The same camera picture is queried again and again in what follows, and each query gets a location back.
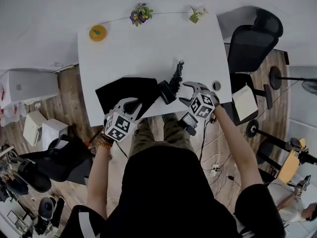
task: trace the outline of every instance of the wrist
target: wrist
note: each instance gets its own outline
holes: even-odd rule
[[[221,105],[218,105],[214,109],[213,113],[217,116],[219,114],[219,112],[221,112],[222,109],[223,109],[223,107]]]
[[[114,140],[101,132],[97,137],[97,142],[99,146],[110,149],[113,145]]]

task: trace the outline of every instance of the small plant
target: small plant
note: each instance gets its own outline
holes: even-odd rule
[[[149,9],[146,3],[139,3],[135,9],[131,12],[130,19],[132,25],[139,26],[148,19],[152,18],[152,9]]]
[[[202,15],[208,13],[205,8],[203,8],[203,10],[197,10],[197,9],[193,8],[192,6],[191,6],[191,8],[193,10],[193,15],[190,16],[189,20],[192,21],[195,24],[199,20],[199,17],[201,17]]]

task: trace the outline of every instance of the white box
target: white box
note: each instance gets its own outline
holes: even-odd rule
[[[39,140],[40,128],[42,123],[46,122],[46,118],[39,112],[30,112],[26,116],[23,137],[31,146],[35,146]]]
[[[252,89],[248,85],[241,88],[238,92],[232,94],[232,99],[240,121],[258,110],[258,105],[254,98]]]
[[[42,125],[42,149],[46,151],[50,143],[59,136],[68,134],[68,125],[56,119],[49,119]]]
[[[193,115],[206,119],[214,111],[214,104],[210,96],[198,93],[189,110]]]
[[[57,75],[9,70],[0,80],[0,107],[45,100],[59,94]]]
[[[107,119],[105,134],[115,141],[121,142],[135,127],[135,123],[114,112],[113,115]]]

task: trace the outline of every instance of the black device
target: black device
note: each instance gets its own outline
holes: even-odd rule
[[[300,154],[298,155],[298,159],[301,164],[310,163],[312,165],[317,165],[317,158],[310,155],[308,149],[300,152]]]
[[[195,128],[197,127],[197,119],[191,115],[189,112],[178,121],[178,125],[186,130],[191,136],[196,135]]]
[[[158,84],[160,89],[160,96],[163,98],[164,102],[168,105],[175,101],[176,95],[173,93],[172,89],[170,88],[168,82],[166,80],[162,81]]]

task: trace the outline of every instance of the bracelet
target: bracelet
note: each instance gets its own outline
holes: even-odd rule
[[[98,145],[110,149],[113,145],[114,140],[107,135],[100,133],[99,136],[97,137],[97,142]]]

